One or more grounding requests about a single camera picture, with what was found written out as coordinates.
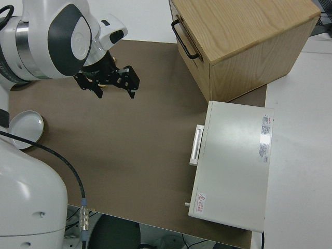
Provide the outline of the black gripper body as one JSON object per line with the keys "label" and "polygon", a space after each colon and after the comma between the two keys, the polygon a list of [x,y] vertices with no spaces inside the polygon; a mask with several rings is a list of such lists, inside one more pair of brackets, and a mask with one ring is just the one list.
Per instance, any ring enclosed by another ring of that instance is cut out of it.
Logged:
{"label": "black gripper body", "polygon": [[119,68],[116,66],[109,51],[97,62],[82,68],[82,74],[84,74],[89,81],[96,82],[98,86],[114,85],[118,88],[122,88],[122,78],[118,71]]}

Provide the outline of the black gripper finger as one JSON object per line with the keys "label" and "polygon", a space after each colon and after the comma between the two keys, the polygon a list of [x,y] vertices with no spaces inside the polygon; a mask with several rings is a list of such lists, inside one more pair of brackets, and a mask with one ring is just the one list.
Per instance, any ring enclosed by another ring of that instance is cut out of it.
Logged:
{"label": "black gripper finger", "polygon": [[99,99],[102,98],[103,91],[96,82],[89,81],[82,73],[78,73],[73,77],[79,85],[80,89],[94,92]]}
{"label": "black gripper finger", "polygon": [[135,93],[139,89],[140,79],[132,66],[126,66],[122,72],[122,86],[127,91],[131,99],[135,98]]}

